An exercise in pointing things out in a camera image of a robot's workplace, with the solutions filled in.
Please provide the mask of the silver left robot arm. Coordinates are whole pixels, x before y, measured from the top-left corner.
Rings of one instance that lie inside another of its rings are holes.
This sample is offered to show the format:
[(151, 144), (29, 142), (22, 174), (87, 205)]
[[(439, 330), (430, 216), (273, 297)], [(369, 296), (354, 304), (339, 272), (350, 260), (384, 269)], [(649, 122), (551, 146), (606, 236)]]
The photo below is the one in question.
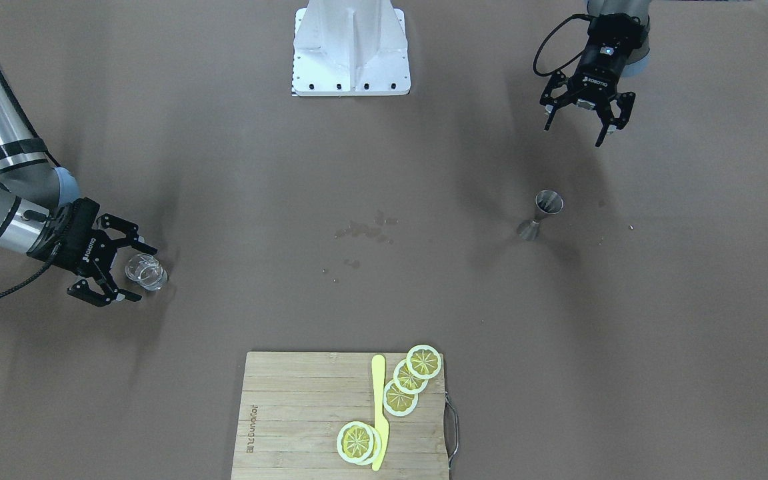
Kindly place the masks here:
[[(601, 122), (598, 148), (607, 134), (624, 129), (636, 101), (633, 91), (621, 92), (619, 80), (640, 72), (650, 52), (649, 1), (587, 1), (586, 13), (574, 13), (546, 36), (533, 58), (533, 72), (547, 78), (540, 97), (545, 107), (546, 131), (559, 109), (575, 105), (594, 111)], [(574, 58), (551, 72), (539, 72), (537, 60), (548, 40), (574, 19), (588, 22), (588, 39)]]

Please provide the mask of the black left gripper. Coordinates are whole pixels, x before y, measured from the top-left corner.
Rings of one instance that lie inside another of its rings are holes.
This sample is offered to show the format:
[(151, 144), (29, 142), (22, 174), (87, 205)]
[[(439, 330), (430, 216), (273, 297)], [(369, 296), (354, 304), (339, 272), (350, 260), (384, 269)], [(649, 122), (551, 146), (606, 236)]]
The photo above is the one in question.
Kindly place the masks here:
[[(640, 17), (630, 15), (598, 15), (591, 19), (584, 52), (572, 78), (574, 103), (595, 111), (601, 120), (601, 130), (595, 146), (600, 148), (610, 130), (621, 130), (630, 121), (636, 101), (635, 92), (619, 92), (618, 82), (631, 55), (644, 46), (644, 24)], [(564, 72), (552, 73), (540, 103), (547, 119), (544, 131), (551, 128), (560, 109), (563, 94), (555, 94), (567, 84)]]

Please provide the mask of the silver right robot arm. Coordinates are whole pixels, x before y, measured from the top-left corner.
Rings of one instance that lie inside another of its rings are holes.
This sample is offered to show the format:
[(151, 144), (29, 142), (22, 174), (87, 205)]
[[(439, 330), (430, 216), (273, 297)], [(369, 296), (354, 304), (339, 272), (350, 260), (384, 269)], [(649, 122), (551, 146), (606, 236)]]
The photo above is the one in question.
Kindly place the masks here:
[(97, 307), (140, 300), (111, 269), (120, 249), (154, 255), (135, 223), (82, 197), (25, 115), (0, 68), (0, 248), (77, 276), (67, 294)]

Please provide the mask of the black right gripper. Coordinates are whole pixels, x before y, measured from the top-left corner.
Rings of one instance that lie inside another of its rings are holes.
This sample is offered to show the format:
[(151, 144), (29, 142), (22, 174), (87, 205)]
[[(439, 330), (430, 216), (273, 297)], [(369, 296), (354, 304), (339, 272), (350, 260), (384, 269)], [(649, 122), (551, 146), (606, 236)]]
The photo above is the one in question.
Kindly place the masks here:
[[(59, 207), (47, 219), (39, 237), (27, 252), (38, 261), (52, 264), (76, 276), (67, 288), (70, 297), (96, 307), (122, 301), (137, 303), (143, 296), (116, 285), (106, 274), (115, 261), (115, 248), (132, 248), (141, 254), (156, 255), (158, 249), (143, 240), (137, 224), (105, 213), (98, 216), (100, 205), (89, 198), (76, 199)], [(104, 230), (114, 230), (123, 236), (112, 241), (106, 232), (94, 228), (95, 220)]]

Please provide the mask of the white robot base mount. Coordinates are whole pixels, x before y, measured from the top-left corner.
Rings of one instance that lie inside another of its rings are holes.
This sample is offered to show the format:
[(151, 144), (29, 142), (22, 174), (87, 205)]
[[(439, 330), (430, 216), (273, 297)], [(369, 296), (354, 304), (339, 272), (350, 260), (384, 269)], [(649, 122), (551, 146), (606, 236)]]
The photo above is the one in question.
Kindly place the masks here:
[(293, 33), (293, 95), (411, 91), (405, 12), (390, 1), (311, 1), (295, 12)]

